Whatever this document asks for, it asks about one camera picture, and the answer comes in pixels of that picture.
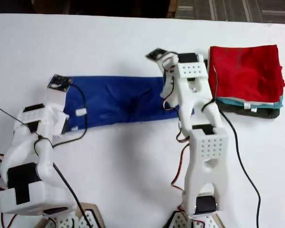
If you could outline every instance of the white tag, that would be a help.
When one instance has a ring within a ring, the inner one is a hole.
[[[244,109],[250,109],[251,108],[251,104],[244,102]]]
[[[251,108],[250,111],[256,113],[257,112],[257,108]]]

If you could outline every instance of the blue cloth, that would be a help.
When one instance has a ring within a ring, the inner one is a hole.
[[[240,101],[236,101],[230,98],[222,98],[222,97],[218,97],[217,100],[219,100],[220,102],[223,102],[224,104],[228,104],[228,105],[236,105],[236,106],[244,106],[243,102]],[[269,104],[252,104],[251,108],[274,108],[274,109],[280,109],[281,107],[283,107],[283,96],[280,96],[280,101],[279,102],[274,102],[273,105],[269,105]]]
[[[175,110],[162,108],[162,77],[75,76],[72,79],[85,94],[88,127],[177,117]],[[75,114],[80,108],[83,108],[82,96],[71,86],[64,109],[70,116],[67,131],[73,127],[84,129],[84,116]]]

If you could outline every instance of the white plastic part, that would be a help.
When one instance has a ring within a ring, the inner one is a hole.
[[[45,228],[78,228],[79,219],[74,213],[67,213],[55,218],[57,226],[52,221],[49,221]]]
[[[16,204],[15,189],[0,191],[1,212],[18,215],[43,215],[44,210],[67,207],[55,215],[76,209],[76,204],[67,189],[51,186],[44,181],[28,184],[29,202]]]
[[[81,108],[81,109],[76,109],[76,116],[83,116],[86,114],[86,109]]]
[[[204,58],[198,55],[197,59],[198,62],[178,63],[178,55],[171,54],[161,62],[158,61],[160,68],[163,64],[167,70],[166,83],[161,96],[169,94],[168,91],[171,92],[170,84],[174,82],[174,90],[167,102],[170,106],[179,105],[179,127],[185,137],[190,137],[190,161],[185,177],[183,205],[186,213],[192,217],[197,216],[194,215],[196,198],[201,196],[200,191],[204,185],[208,183],[213,185],[214,192],[209,194],[214,196],[217,210],[223,209],[228,187],[226,170],[228,136],[223,128],[216,103],[210,103],[203,110],[208,123],[213,127],[213,134],[206,135],[202,129],[192,129],[194,125],[191,121],[192,109],[201,110],[212,100]]]
[[[43,108],[32,111],[21,111],[18,118],[25,124],[38,121],[37,133],[52,141],[53,135],[61,133],[67,115],[57,109],[58,105],[47,104]],[[8,184],[9,168],[25,164],[28,156],[35,154],[34,142],[37,134],[18,121],[14,126],[14,138],[11,148],[5,153],[0,167],[0,174],[5,184]],[[14,188],[0,192],[0,205],[3,213],[19,215],[41,215],[44,210],[66,207],[67,210],[56,214],[66,213],[76,209],[76,202],[61,182],[57,181],[57,173],[53,168],[53,148],[48,140],[36,144],[38,154],[37,174],[41,181],[28,184],[29,202],[16,204]]]
[[[196,218],[196,220],[187,220],[181,212],[176,212],[174,214],[169,228],[203,228],[203,223],[201,223],[200,221],[205,223],[204,228],[220,228],[219,225],[212,218],[212,216],[201,216]]]
[[[202,129],[190,132],[190,161],[185,176],[183,204],[192,217],[195,216],[196,198],[204,185],[213,185],[217,211],[223,210],[226,200],[228,135],[224,128],[213,128],[213,132],[211,135],[206,135]]]

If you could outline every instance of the white 3d-printed robot arm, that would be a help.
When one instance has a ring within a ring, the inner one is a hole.
[[[166,82],[161,96],[170,94],[167,98],[169,105],[179,105],[179,127],[183,135],[190,138],[190,161],[183,193],[185,211],[191,217],[215,213],[223,209],[228,185],[228,136],[215,103],[208,104],[203,110],[209,123],[195,125],[191,121],[192,109],[202,109],[212,100],[203,56],[166,52],[156,57],[152,53],[147,57],[155,60],[165,72]],[[214,192],[200,193],[207,183],[213,185]]]
[[[5,153],[0,174],[8,189],[0,191],[3,213],[44,215],[52,217],[73,211],[76,202],[58,181],[53,168],[53,136],[63,132],[68,118],[63,113],[65,91],[47,89],[47,103],[26,107],[20,111],[14,126],[11,148]],[[37,162],[29,162],[35,156]]]

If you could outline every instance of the white table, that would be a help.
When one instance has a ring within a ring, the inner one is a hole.
[[[207,56],[214,45],[266,44],[278,45],[285,80],[285,25],[2,14],[0,107],[16,114],[43,102],[54,73],[160,76],[156,64],[144,57],[157,47]],[[228,117],[237,129],[243,163],[262,196],[260,227],[285,227],[285,106],[275,120]],[[239,166],[233,133],[224,123],[230,136],[230,193],[229,207],[220,216],[227,228],[253,228],[257,195]],[[13,125],[0,112],[0,153],[10,146]],[[107,227],[159,228],[181,202],[180,192],[170,186],[183,146],[174,140],[177,131],[176,119],[92,128],[82,140],[57,147],[55,162],[80,201],[98,205]],[[14,227],[32,227],[38,219],[19,217]]]

